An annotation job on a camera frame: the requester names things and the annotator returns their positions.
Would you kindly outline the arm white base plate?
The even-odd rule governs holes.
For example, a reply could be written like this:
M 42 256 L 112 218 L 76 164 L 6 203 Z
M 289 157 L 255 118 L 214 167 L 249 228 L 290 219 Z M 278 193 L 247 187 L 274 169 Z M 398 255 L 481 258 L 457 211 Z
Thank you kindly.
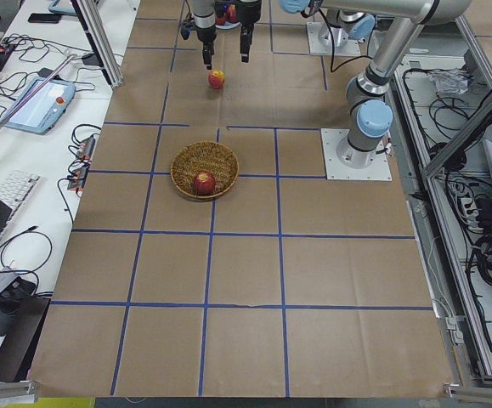
M 320 130 L 326 179 L 391 182 L 393 178 L 383 139 L 373 151 L 362 152 L 348 143 L 348 132 L 342 128 Z
M 361 54 L 358 41 L 350 39 L 342 28 L 329 28 L 322 22 L 308 22 L 306 30 L 311 55 L 331 56 L 334 54 L 335 56 L 355 57 Z

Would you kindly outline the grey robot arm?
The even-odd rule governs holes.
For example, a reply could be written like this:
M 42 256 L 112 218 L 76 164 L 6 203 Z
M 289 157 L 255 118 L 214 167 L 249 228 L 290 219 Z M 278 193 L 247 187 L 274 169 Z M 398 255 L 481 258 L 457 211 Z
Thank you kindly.
M 180 34 L 184 40 L 189 38 L 191 32 L 195 32 L 202 43 L 203 63 L 208 70 L 212 68 L 214 42 L 217 37 L 216 19 L 221 17 L 230 5 L 235 7 L 236 19 L 240 25 L 241 61 L 247 63 L 254 27 L 261 18 L 260 1 L 193 1 L 192 9 L 180 23 Z M 376 18 L 372 14 L 330 7 L 324 1 L 281 1 L 280 7 L 288 14 L 300 14 L 304 18 L 321 14 L 326 26 L 325 31 L 330 38 L 330 48 L 336 47 L 336 30 L 344 30 L 349 40 L 359 40 L 367 38 L 376 24 Z
M 382 101 L 389 81 L 410 44 L 424 26 L 448 23 L 462 15 L 469 1 L 281 1 L 289 14 L 319 5 L 341 12 L 385 14 L 394 17 L 384 40 L 365 70 L 348 83 L 346 98 L 353 118 L 347 137 L 336 148 L 346 166 L 362 169 L 370 165 L 376 147 L 393 121 L 391 108 Z

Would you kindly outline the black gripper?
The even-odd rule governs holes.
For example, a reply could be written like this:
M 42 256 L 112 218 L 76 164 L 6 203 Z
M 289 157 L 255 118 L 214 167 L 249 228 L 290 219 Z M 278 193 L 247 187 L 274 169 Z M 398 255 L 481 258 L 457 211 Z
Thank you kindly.
M 240 29 L 240 57 L 243 63 L 248 63 L 254 24 L 261 18 L 262 0 L 238 0 L 235 6 L 237 19 L 242 24 Z
M 202 59 L 204 66 L 212 69 L 212 56 L 214 55 L 214 44 L 217 37 L 215 15 L 197 15 L 194 14 L 194 23 L 196 35 L 202 44 Z

